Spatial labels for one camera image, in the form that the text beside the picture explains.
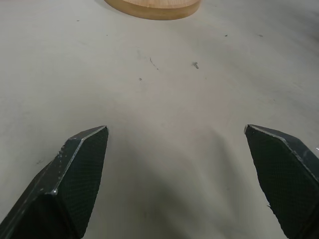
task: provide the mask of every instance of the gray surface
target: gray surface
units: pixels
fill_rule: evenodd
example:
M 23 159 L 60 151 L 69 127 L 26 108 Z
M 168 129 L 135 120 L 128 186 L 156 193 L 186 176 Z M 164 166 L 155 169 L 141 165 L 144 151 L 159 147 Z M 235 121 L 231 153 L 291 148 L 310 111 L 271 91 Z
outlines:
M 318 145 L 318 9 L 204 0 L 151 21 L 102 0 L 0 1 L 0 217 L 68 137 L 106 124 L 86 239 L 285 238 L 243 129 Z

